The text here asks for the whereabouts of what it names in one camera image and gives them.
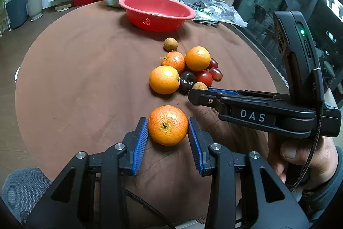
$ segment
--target orange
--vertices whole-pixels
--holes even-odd
[[[179,88],[180,76],[175,68],[163,65],[156,67],[151,72],[149,83],[155,92],[171,94]]]
[[[185,70],[186,63],[184,56],[179,52],[169,52],[162,59],[162,65],[174,67],[177,72],[182,73]]]
[[[187,52],[185,59],[188,68],[195,72],[206,69],[211,62],[209,51],[201,46],[191,48]]]
[[[187,134],[186,115],[174,106],[165,105],[152,111],[148,119],[150,137],[164,146],[174,146]]]

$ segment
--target gray plant pot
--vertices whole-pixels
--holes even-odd
[[[27,21],[26,4],[27,0],[11,0],[6,3],[12,29],[21,27]]]
[[[43,16],[43,3],[42,0],[28,0],[27,1],[27,10],[31,21],[37,20]]]

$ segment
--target gray pants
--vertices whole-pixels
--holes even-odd
[[[31,212],[50,185],[51,181],[39,168],[20,169],[8,175],[1,197],[11,213],[21,221],[20,213]]]

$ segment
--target sleeve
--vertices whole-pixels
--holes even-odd
[[[324,212],[343,181],[343,150],[340,147],[336,147],[336,150],[338,153],[338,164],[333,177],[313,191],[304,191],[299,201],[301,208],[311,222],[318,219]]]

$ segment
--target red colander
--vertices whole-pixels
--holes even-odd
[[[195,18],[192,8],[175,0],[119,0],[119,4],[131,23],[148,31],[174,31]]]

